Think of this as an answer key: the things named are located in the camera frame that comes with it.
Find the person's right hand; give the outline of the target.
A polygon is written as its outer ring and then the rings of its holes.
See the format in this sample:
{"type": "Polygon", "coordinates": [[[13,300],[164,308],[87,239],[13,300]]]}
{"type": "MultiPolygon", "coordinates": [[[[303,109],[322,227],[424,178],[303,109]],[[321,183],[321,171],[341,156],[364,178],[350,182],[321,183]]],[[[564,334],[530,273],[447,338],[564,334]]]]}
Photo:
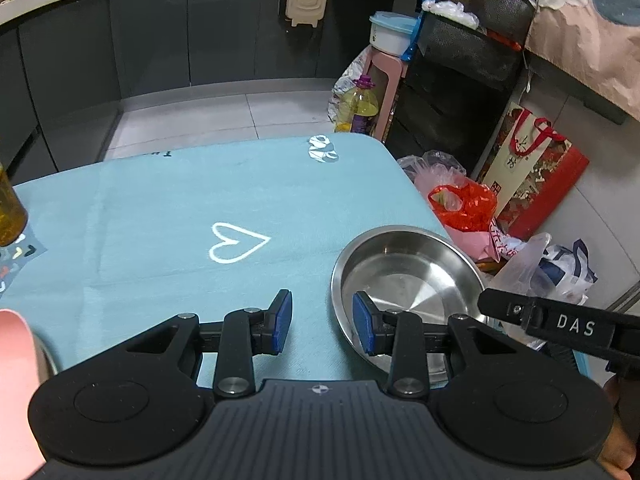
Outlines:
{"type": "Polygon", "coordinates": [[[614,405],[614,422],[598,457],[599,464],[616,480],[631,480],[629,469],[637,460],[637,439],[634,434],[639,421],[639,383],[618,376],[611,377],[603,387],[614,405]]]}

